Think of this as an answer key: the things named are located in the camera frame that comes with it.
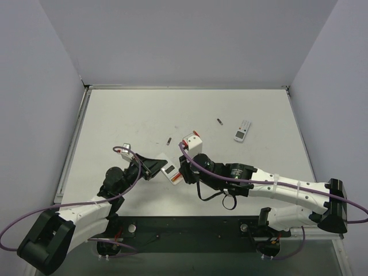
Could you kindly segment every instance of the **black base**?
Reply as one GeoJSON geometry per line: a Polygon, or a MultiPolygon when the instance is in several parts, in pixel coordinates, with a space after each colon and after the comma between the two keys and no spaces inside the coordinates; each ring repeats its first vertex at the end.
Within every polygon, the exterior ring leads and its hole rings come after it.
{"type": "MultiPolygon", "coordinates": [[[[96,237],[114,238],[122,229],[122,242],[139,252],[255,252],[253,238],[278,236],[271,228],[259,227],[258,219],[258,216],[117,217],[96,237]],[[133,233],[129,232],[132,224],[136,226],[133,233]],[[241,230],[243,224],[247,226],[245,232],[241,230]]],[[[282,237],[289,236],[290,231],[282,232],[282,237]]]]}

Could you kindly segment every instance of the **orange component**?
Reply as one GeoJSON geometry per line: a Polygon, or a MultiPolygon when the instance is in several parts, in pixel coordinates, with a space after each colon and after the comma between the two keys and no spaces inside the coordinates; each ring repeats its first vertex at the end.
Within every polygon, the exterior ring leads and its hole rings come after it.
{"type": "Polygon", "coordinates": [[[175,181],[175,180],[177,180],[180,176],[181,176],[182,174],[181,173],[178,173],[176,176],[174,176],[172,179],[171,179],[171,181],[175,181]]]}

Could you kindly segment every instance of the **cable tie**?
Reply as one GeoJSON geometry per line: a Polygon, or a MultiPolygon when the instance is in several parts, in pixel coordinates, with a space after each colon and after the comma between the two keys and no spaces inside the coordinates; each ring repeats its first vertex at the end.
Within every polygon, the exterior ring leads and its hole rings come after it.
{"type": "Polygon", "coordinates": [[[277,182],[280,179],[280,175],[279,174],[274,174],[274,185],[272,188],[272,195],[270,198],[275,198],[275,193],[276,193],[276,188],[277,188],[277,182]]]}
{"type": "Polygon", "coordinates": [[[300,183],[300,181],[298,181],[298,183],[297,183],[297,199],[295,200],[295,204],[296,204],[296,205],[299,205],[299,191],[300,191],[300,185],[301,185],[301,183],[300,183]]]}

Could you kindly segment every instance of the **wire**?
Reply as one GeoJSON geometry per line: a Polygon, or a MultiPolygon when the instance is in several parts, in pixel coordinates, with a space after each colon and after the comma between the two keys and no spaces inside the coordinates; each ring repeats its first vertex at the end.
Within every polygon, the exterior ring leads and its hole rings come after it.
{"type": "Polygon", "coordinates": [[[146,247],[147,245],[153,243],[153,242],[156,242],[156,241],[159,241],[161,240],[161,238],[163,237],[169,237],[171,236],[173,233],[172,232],[162,232],[162,233],[156,233],[153,235],[153,237],[150,237],[142,246],[141,248],[144,248],[146,247]]]}
{"type": "MultiPolygon", "coordinates": [[[[213,172],[210,172],[208,170],[206,170],[205,168],[201,167],[199,164],[197,164],[184,150],[184,144],[183,142],[180,142],[179,143],[179,148],[181,150],[181,152],[183,153],[183,155],[185,156],[185,158],[191,163],[193,164],[194,167],[196,167],[197,169],[199,169],[200,171],[212,176],[212,177],[215,177],[217,179],[220,179],[220,180],[224,180],[224,181],[230,181],[230,182],[244,182],[244,183],[254,183],[254,184],[262,184],[262,185],[272,185],[272,183],[268,182],[268,181],[256,181],[256,180],[246,180],[246,179],[233,179],[233,178],[228,178],[228,177],[223,177],[221,175],[218,175],[218,174],[214,174],[213,172]]],[[[288,183],[284,183],[284,182],[277,182],[277,185],[280,185],[280,186],[285,186],[285,187],[289,187],[289,188],[292,188],[292,189],[297,189],[297,187],[295,187],[294,185],[292,184],[288,184],[288,183]]],[[[335,196],[334,194],[328,194],[328,193],[324,193],[323,191],[317,191],[317,190],[313,190],[313,189],[309,189],[309,188],[305,188],[305,187],[299,187],[299,190],[301,191],[307,191],[309,193],[315,193],[315,194],[320,194],[322,196],[326,196],[326,197],[331,197],[335,200],[339,200],[339,201],[343,201],[343,202],[346,202],[360,210],[362,210],[363,212],[365,212],[367,215],[368,215],[368,209],[364,208],[363,206],[355,203],[354,201],[351,201],[351,200],[348,200],[346,198],[343,198],[343,197],[339,197],[339,196],[335,196]]],[[[364,219],[364,220],[351,220],[351,221],[348,221],[347,223],[349,224],[357,224],[357,223],[366,223],[368,222],[368,218],[364,219]]]]}
{"type": "Polygon", "coordinates": [[[220,194],[223,194],[223,192],[222,192],[222,191],[220,191],[220,192],[218,192],[218,193],[216,193],[216,194],[213,194],[212,196],[210,196],[210,197],[208,197],[208,198],[203,199],[203,198],[202,198],[202,195],[201,195],[201,186],[200,186],[200,181],[198,180],[198,181],[197,181],[197,194],[198,194],[198,197],[200,198],[200,200],[202,200],[202,201],[209,201],[209,200],[211,200],[212,198],[217,197],[217,196],[219,196],[220,194]]]}
{"type": "Polygon", "coordinates": [[[104,239],[88,239],[89,242],[101,242],[101,243],[111,243],[111,244],[116,244],[117,246],[122,246],[122,247],[125,247],[127,249],[131,249],[133,250],[134,252],[129,252],[129,253],[121,253],[121,254],[116,254],[115,256],[109,256],[109,259],[111,258],[119,258],[119,257],[125,257],[125,256],[130,256],[130,255],[135,255],[135,254],[138,254],[138,250],[132,246],[129,246],[127,244],[124,244],[124,243],[119,243],[117,241],[112,241],[112,240],[104,240],[104,239]]]}
{"type": "Polygon", "coordinates": [[[301,230],[303,231],[303,240],[302,240],[302,242],[301,242],[301,244],[300,244],[299,248],[298,248],[298,249],[296,249],[294,252],[292,252],[292,253],[290,253],[290,254],[287,254],[287,255],[285,255],[285,256],[280,256],[280,257],[277,257],[277,256],[276,256],[276,257],[273,257],[273,258],[272,258],[272,260],[285,260],[285,259],[289,259],[290,257],[297,255],[300,251],[302,251],[302,250],[303,250],[304,245],[305,245],[305,230],[304,230],[304,227],[303,227],[303,226],[301,227],[301,230]]]}
{"type": "Polygon", "coordinates": [[[121,194],[118,194],[115,197],[108,198],[106,200],[88,201],[88,202],[76,202],[76,203],[67,203],[67,204],[55,204],[55,205],[52,205],[52,206],[49,206],[49,207],[40,208],[40,209],[31,211],[31,212],[29,212],[27,214],[24,214],[23,216],[21,216],[21,217],[17,218],[16,220],[12,221],[8,226],[6,226],[0,232],[0,248],[3,249],[3,250],[5,250],[5,251],[11,251],[11,252],[16,252],[17,251],[17,248],[11,248],[11,247],[4,246],[1,243],[1,239],[2,239],[2,236],[5,234],[5,232],[9,230],[9,228],[11,228],[14,224],[18,223],[19,221],[25,219],[26,217],[29,217],[29,216],[31,216],[33,214],[36,214],[38,212],[42,212],[42,211],[45,211],[45,210],[49,210],[49,209],[58,209],[58,208],[62,208],[62,207],[71,207],[71,206],[78,206],[78,205],[93,205],[93,204],[101,204],[101,203],[104,203],[104,202],[109,202],[109,201],[113,201],[113,200],[115,200],[115,199],[117,199],[119,197],[122,197],[124,194],[126,194],[128,191],[130,191],[135,186],[135,184],[137,184],[137,182],[138,182],[138,180],[140,178],[141,168],[142,168],[141,161],[139,160],[138,156],[133,151],[131,151],[129,148],[113,147],[113,151],[115,151],[114,150],[115,148],[121,148],[122,150],[127,150],[128,152],[130,152],[135,157],[135,159],[137,160],[137,163],[138,163],[138,175],[137,175],[137,178],[133,182],[133,184],[128,189],[126,189],[126,191],[122,192],[121,194]]]}
{"type": "Polygon", "coordinates": [[[117,242],[117,239],[121,236],[122,233],[122,227],[120,227],[119,232],[117,232],[117,234],[115,235],[115,242],[117,242]]]}
{"type": "Polygon", "coordinates": [[[281,232],[279,232],[277,238],[273,241],[271,241],[272,244],[275,244],[276,242],[280,241],[280,238],[281,238],[281,232]]]}
{"type": "Polygon", "coordinates": [[[230,211],[232,211],[232,210],[234,210],[235,208],[236,208],[236,205],[237,205],[237,200],[236,200],[236,196],[235,195],[232,195],[232,194],[226,194],[225,196],[224,196],[224,198],[223,198],[223,207],[226,209],[226,210],[230,210],[230,211]],[[233,199],[234,199],[234,205],[233,205],[233,207],[231,207],[231,208],[227,208],[226,206],[225,206],[225,203],[224,203],[224,201],[225,201],[225,198],[227,197],[227,196],[231,196],[233,199]]]}

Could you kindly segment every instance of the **white electronic device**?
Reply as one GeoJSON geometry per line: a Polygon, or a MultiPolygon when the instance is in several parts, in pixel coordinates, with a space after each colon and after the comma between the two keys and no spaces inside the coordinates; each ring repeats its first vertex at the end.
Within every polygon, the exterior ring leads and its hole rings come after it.
{"type": "Polygon", "coordinates": [[[156,159],[162,159],[167,161],[167,164],[161,169],[161,172],[171,182],[171,184],[176,185],[181,180],[183,180],[183,176],[181,175],[181,173],[179,173],[179,169],[166,156],[166,154],[160,154],[156,156],[156,159]]]}
{"type": "Polygon", "coordinates": [[[248,132],[250,125],[251,125],[251,122],[247,120],[243,120],[239,128],[236,130],[236,133],[234,135],[234,140],[237,142],[244,141],[244,138],[246,137],[246,134],[248,132]]]}

